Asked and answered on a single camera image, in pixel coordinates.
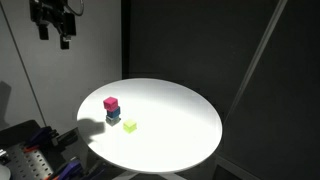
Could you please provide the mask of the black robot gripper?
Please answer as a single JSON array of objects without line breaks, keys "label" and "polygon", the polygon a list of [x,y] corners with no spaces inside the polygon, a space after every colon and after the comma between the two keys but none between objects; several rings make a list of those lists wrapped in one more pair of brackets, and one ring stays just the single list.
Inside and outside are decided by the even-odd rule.
[{"label": "black robot gripper", "polygon": [[65,0],[29,0],[30,17],[39,30],[41,40],[48,40],[48,26],[52,24],[60,37],[60,48],[69,49],[69,41],[64,36],[76,35],[75,15],[65,10]]}]

